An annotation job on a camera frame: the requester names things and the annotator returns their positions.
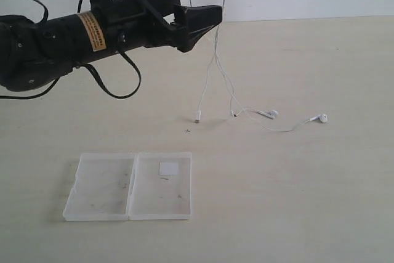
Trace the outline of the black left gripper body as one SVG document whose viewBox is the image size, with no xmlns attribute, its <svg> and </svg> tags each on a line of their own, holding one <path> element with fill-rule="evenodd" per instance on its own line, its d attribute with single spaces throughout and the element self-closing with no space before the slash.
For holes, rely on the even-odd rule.
<svg viewBox="0 0 394 263">
<path fill-rule="evenodd" d="M 103 34 L 105 48 L 84 55 L 93 62 L 138 47 L 171 46 L 185 51 L 185 22 L 168 23 L 183 14 L 180 0 L 89 0 Z"/>
</svg>

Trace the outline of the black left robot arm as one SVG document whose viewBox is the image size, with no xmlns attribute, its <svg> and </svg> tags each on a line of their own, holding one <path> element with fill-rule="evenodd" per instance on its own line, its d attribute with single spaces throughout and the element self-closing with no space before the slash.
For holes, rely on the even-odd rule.
<svg viewBox="0 0 394 263">
<path fill-rule="evenodd" d="M 23 92 L 48 93 L 76 68 L 99 86 L 93 62 L 125 56 L 139 47 L 170 46 L 189 52 L 222 22 L 218 5 L 188 7 L 180 0 L 89 0 L 90 10 L 39 22 L 22 15 L 1 17 L 1 86 L 21 100 Z"/>
</svg>

